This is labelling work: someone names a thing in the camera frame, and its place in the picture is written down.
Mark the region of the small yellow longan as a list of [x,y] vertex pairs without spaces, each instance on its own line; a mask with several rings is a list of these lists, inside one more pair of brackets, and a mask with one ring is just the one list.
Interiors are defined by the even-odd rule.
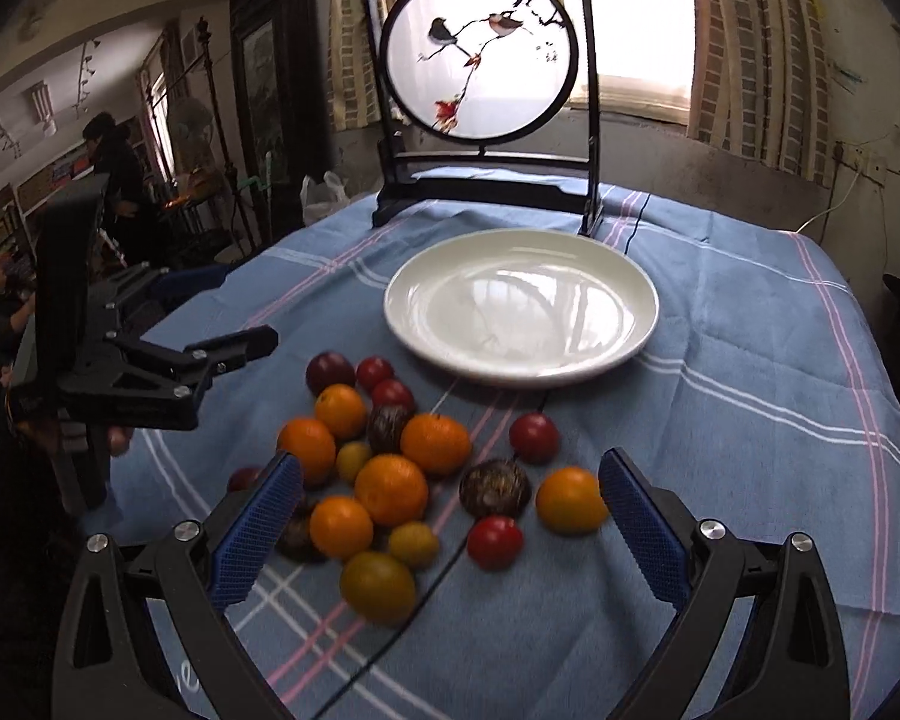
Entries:
[[388,535],[386,552],[411,571],[425,571],[439,557],[440,541],[425,522],[403,523]]
[[364,465],[373,456],[372,447],[363,440],[353,440],[344,444],[336,455],[336,475],[343,483],[354,483]]

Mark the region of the small orange tomato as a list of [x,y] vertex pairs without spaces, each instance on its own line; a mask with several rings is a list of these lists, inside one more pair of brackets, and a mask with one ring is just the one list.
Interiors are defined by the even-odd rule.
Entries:
[[349,561],[374,541],[374,522],[354,497],[329,496],[313,507],[310,538],[315,548],[334,561]]

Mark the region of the small orange mandarin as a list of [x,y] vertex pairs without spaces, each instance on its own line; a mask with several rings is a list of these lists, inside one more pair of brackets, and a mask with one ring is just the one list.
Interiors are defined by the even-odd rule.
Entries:
[[368,411],[356,388],[333,383],[318,395],[313,406],[315,418],[340,442],[361,437],[367,426]]

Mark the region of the dark brown water chestnut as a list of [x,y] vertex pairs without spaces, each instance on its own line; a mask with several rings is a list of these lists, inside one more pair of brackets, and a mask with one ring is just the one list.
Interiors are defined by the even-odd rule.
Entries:
[[460,479],[458,497],[475,520],[517,518],[532,499],[532,483],[513,460],[493,458],[471,466]]
[[375,406],[367,426],[367,442],[375,455],[399,454],[401,436],[414,411],[403,405]]
[[328,557],[315,546],[310,534],[313,509],[315,509],[315,502],[304,497],[295,507],[283,533],[278,538],[276,551],[289,561],[299,562],[299,564],[323,564],[328,561]]

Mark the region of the standing fan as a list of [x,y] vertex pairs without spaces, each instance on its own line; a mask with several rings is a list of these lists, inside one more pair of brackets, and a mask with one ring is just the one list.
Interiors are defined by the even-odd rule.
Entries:
[[212,163],[211,111],[199,99],[180,98],[169,106],[167,125],[178,171],[191,172]]

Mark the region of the blue plaid tablecloth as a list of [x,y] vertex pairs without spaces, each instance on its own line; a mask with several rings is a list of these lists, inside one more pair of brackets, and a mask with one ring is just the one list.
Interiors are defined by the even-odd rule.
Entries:
[[[741,538],[814,539],[836,598],[855,717],[900,678],[900,406],[850,284],[811,239],[610,187],[600,238],[655,283],[660,320],[628,364],[575,387],[507,392],[447,376],[388,330],[386,283],[429,245],[485,227],[567,231],[566,215],[425,202],[385,227],[359,202],[294,232],[221,288],[160,322],[182,348],[255,323],[269,358],[221,377],[191,433],[141,431],[112,466],[89,532],[121,543],[209,514],[242,466],[268,461],[284,422],[310,413],[307,362],[388,359],[422,411],[461,422],[476,460],[510,449],[541,410],[557,465],[594,470],[626,450],[652,483]],[[455,481],[430,489],[436,564],[408,628],[372,626],[341,600],[338,562],[273,557],[229,617],[301,718],[601,718],[670,624],[614,525],[582,538],[521,516],[515,564],[486,572],[464,542]]]

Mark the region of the white ceramic plate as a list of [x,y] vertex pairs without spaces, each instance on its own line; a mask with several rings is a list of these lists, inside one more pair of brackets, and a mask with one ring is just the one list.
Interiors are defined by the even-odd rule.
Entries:
[[386,325],[425,362],[494,387],[566,387],[644,349],[660,298],[644,268],[590,238],[487,229],[431,245],[393,275]]

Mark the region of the large orange mandarin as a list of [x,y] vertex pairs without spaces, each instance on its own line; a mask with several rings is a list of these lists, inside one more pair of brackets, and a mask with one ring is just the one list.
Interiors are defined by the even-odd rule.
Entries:
[[401,433],[400,449],[429,475],[448,476],[471,457],[466,427],[448,416],[413,416]]
[[377,455],[357,473],[354,496],[375,525],[395,528],[421,520],[429,504],[429,484],[408,458]]

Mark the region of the dark red plum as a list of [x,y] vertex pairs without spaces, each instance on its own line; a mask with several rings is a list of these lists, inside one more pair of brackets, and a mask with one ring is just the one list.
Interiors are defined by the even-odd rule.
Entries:
[[356,385],[356,369],[338,351],[323,351],[308,361],[305,383],[314,397],[319,397],[331,385]]
[[250,489],[260,477],[263,468],[261,466],[242,466],[227,479],[227,493],[240,493]]

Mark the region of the round bird painting screen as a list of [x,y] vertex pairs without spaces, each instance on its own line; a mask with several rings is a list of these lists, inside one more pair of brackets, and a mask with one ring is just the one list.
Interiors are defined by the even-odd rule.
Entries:
[[[600,91],[592,0],[361,0],[380,106],[372,223],[425,200],[578,216],[598,232]],[[518,153],[587,90],[582,156]]]

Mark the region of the white plastic bag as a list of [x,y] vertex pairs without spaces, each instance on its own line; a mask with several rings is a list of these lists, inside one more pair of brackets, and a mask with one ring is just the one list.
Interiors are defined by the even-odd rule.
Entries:
[[338,213],[351,203],[341,177],[333,171],[326,171],[317,181],[305,176],[301,185],[302,220],[305,226],[322,221]]

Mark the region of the person in black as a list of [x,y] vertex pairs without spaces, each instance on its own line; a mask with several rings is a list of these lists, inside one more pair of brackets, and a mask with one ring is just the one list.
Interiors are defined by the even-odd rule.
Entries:
[[130,132],[110,112],[82,130],[95,174],[107,177],[100,227],[118,244],[126,262],[157,262],[157,218],[144,172],[130,145]]

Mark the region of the yellow green tomato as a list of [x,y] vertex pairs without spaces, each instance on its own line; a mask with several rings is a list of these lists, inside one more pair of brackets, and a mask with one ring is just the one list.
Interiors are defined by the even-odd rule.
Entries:
[[359,616],[380,626],[403,624],[418,600],[408,567],[379,551],[364,551],[344,564],[340,592]]

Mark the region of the red cherry tomato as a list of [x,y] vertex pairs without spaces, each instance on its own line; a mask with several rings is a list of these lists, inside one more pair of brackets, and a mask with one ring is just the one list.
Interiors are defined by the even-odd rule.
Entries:
[[382,356],[368,356],[356,367],[356,380],[366,394],[372,394],[375,387],[395,377],[395,369],[391,362]]
[[409,413],[414,413],[418,409],[413,392],[397,379],[386,379],[377,383],[370,394],[370,399],[375,408],[399,406]]

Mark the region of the orange yellow tomato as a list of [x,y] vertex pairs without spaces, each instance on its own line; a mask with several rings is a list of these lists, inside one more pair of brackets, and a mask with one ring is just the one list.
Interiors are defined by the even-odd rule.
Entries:
[[560,536],[595,533],[610,518],[598,479],[580,466],[549,473],[536,489],[535,507],[543,527]]

